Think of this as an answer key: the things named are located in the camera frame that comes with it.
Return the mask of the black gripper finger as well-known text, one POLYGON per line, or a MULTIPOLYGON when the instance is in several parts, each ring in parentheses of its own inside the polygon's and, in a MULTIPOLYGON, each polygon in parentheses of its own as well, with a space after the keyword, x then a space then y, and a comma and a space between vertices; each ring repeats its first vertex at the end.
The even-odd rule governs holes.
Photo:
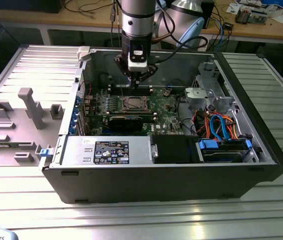
POLYGON ((136 88, 137 87, 136 85, 137 74, 129 70, 127 61, 125 61, 121 55, 117 55, 114 58, 114 62, 116 63, 117 67, 122 72, 122 74, 128 78, 129 87, 136 88))
POLYGON ((158 70, 158 67, 155 64, 149 65, 144 72, 138 72, 135 80, 135 88, 137 89, 141 82, 149 79, 153 76, 158 70))

